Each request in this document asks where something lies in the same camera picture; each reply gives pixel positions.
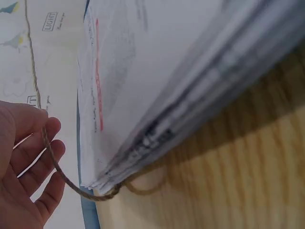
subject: stack of paper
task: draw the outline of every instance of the stack of paper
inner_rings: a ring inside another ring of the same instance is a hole
[[[81,181],[108,191],[177,145],[305,35],[303,0],[91,0]]]

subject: hand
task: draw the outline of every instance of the hand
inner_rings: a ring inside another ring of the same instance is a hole
[[[61,123],[56,118],[48,118],[44,110],[0,101],[0,228],[41,229],[62,198],[65,183],[55,172],[40,198],[35,202],[30,199],[54,169],[48,152],[17,178],[45,148],[43,126],[51,141]],[[27,136],[29,138],[14,148]],[[59,161],[65,151],[63,142],[54,140],[51,147]]]

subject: jute string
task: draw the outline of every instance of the jute string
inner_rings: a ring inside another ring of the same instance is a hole
[[[31,55],[31,65],[32,65],[32,72],[33,72],[34,88],[35,88],[35,92],[36,92],[36,96],[37,96],[37,106],[39,109],[41,109],[41,94],[40,94],[40,91],[39,91],[39,88],[37,85],[34,51],[33,51],[33,46],[32,46],[31,32],[30,32],[31,26],[30,26],[30,22],[29,22],[29,18],[28,18],[28,2],[27,2],[27,0],[24,0],[24,2],[25,2],[25,19],[26,19],[26,23],[28,26],[28,40],[30,43],[30,52],[31,52],[30,55]],[[42,129],[42,138],[43,138],[43,142],[46,146],[47,151],[50,153],[50,156],[52,158],[55,169],[59,172],[59,174],[61,175],[62,179],[66,182],[66,184],[69,185],[74,191],[76,191],[82,197],[87,198],[92,201],[105,201],[105,200],[112,199],[120,191],[120,188],[122,186],[121,184],[115,185],[113,187],[113,189],[104,196],[95,196],[90,193],[82,191],[79,187],[77,187],[75,184],[73,184],[73,182],[70,181],[69,178],[66,177],[66,175],[62,171],[61,167],[58,165],[57,161],[55,160],[54,152],[50,146],[50,142],[48,140],[48,135],[47,135],[47,131],[46,131],[45,127]]]

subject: red line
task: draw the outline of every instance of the red line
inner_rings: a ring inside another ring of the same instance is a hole
[[[99,75],[99,21],[96,19],[95,23],[96,27],[96,61],[95,61],[95,81],[96,81],[96,89],[97,89],[97,96],[99,101],[99,116],[100,116],[100,123],[101,123],[101,130],[103,130],[103,116],[102,116],[102,92],[101,92],[101,81]]]

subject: wooden table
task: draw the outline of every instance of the wooden table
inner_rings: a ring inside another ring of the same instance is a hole
[[[103,229],[305,228],[305,45],[97,204]]]

